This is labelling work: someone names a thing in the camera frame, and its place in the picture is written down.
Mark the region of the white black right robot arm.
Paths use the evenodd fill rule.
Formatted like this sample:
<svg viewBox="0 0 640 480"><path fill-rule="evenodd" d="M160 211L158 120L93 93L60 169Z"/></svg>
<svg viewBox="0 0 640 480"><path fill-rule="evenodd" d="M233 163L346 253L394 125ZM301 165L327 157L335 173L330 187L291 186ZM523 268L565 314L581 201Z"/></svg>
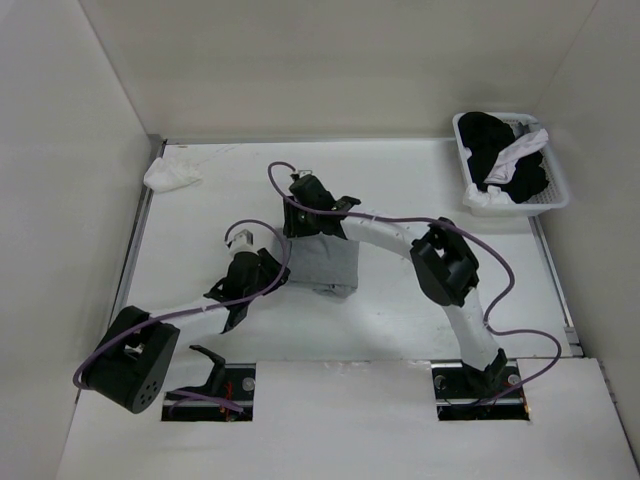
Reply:
<svg viewBox="0 0 640 480"><path fill-rule="evenodd" d="M285 233L300 237L321 233L367 243L411 262L422 293L441 306L460 349L463 380L473 396L498 389L506 354L484 324L477 290L479 262L462 235L436 225L381 222L370 212L350 214L360 201L339 199L311 173L293 173L291 194L284 198Z"/></svg>

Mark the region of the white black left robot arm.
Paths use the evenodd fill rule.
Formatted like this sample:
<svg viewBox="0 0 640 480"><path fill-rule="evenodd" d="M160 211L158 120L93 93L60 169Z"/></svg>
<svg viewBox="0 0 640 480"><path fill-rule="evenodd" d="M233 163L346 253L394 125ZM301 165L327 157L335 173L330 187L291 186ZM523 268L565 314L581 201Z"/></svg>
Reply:
<svg viewBox="0 0 640 480"><path fill-rule="evenodd" d="M233 256L226 276L204 294L211 305L162 314L159 319L135 306L122 309L74 374L74 384L133 414L143 412L159 395L178 342L180 330L170 323L172 319L220 309L227 333L244 320L255 298L284 285L289 274L287 258L278 261L264 248L240 252Z"/></svg>

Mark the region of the grey tank top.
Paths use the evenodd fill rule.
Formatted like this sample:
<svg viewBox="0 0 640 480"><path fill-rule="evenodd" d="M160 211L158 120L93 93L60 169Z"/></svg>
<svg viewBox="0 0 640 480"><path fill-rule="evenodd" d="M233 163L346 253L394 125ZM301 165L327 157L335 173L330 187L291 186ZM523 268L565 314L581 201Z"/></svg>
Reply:
<svg viewBox="0 0 640 480"><path fill-rule="evenodd" d="M286 285L346 299L359 286L360 244L335 236L287 238L290 273Z"/></svg>

